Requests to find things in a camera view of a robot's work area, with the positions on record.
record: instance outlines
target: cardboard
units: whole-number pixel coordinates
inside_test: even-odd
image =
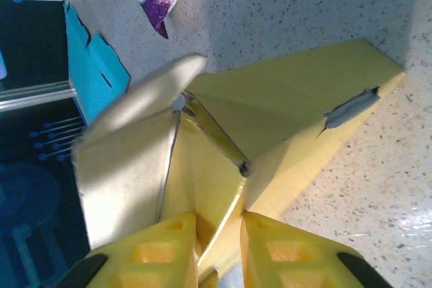
[[[401,67],[365,40],[354,40],[192,81],[166,159],[161,220],[197,213],[200,281],[213,269],[222,277],[239,260],[242,211],[277,218],[402,78]],[[115,136],[107,133],[98,141]],[[144,142],[136,145],[148,147]],[[128,160],[121,142],[115,151]],[[89,175],[81,174],[78,183]],[[145,170],[140,175],[154,177]]]

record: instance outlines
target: floor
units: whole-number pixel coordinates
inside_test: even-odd
[[[432,0],[179,0],[169,40],[136,0],[71,3],[132,82],[186,53],[220,71],[351,38],[403,65],[400,87],[281,219],[356,248],[394,287],[432,287]],[[241,285],[239,268],[220,282]]]

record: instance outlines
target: speckled terrazzo floor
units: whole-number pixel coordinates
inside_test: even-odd
[[[394,287],[432,287],[432,0],[179,0],[156,35],[136,0],[71,0],[139,80],[198,51],[219,71],[367,38],[401,86],[282,219],[359,250]],[[236,268],[220,287],[241,287]]]

